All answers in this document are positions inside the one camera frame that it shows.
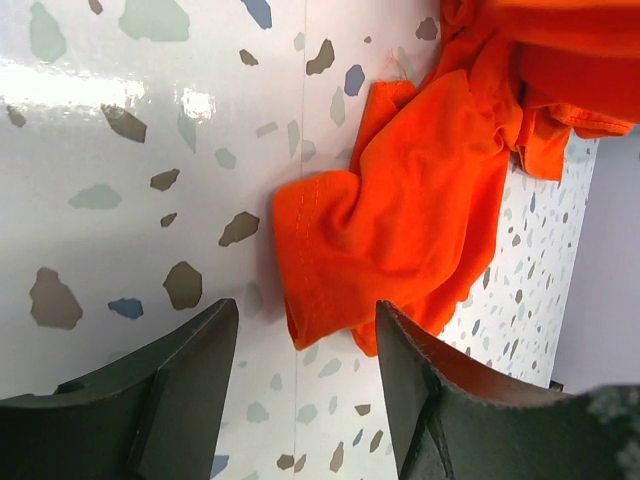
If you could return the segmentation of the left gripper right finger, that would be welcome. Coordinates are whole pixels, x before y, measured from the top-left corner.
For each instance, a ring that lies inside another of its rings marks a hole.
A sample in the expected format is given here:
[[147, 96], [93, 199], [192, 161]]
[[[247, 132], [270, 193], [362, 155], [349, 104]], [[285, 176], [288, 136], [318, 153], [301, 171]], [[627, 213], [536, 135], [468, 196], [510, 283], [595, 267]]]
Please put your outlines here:
[[525, 383], [386, 301], [376, 335], [399, 478], [638, 478], [638, 386], [569, 395]]

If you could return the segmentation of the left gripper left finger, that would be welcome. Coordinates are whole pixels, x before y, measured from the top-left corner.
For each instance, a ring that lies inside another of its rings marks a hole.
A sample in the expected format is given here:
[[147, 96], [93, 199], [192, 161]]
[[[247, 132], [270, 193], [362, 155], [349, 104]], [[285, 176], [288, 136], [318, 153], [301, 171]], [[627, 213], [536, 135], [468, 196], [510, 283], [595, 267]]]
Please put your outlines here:
[[2, 478], [209, 478], [238, 327], [222, 299], [51, 395], [2, 400]]

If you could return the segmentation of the orange t shirt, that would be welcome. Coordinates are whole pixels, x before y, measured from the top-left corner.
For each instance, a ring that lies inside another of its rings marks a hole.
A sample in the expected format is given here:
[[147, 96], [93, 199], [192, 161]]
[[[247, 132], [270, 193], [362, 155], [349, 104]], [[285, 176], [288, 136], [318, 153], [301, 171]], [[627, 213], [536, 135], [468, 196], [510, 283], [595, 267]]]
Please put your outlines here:
[[297, 349], [346, 329], [375, 355], [380, 300], [441, 332], [494, 257], [511, 156], [558, 181], [571, 135], [639, 121], [635, 1], [445, 1], [440, 23], [422, 85], [372, 86], [349, 169], [274, 195]]

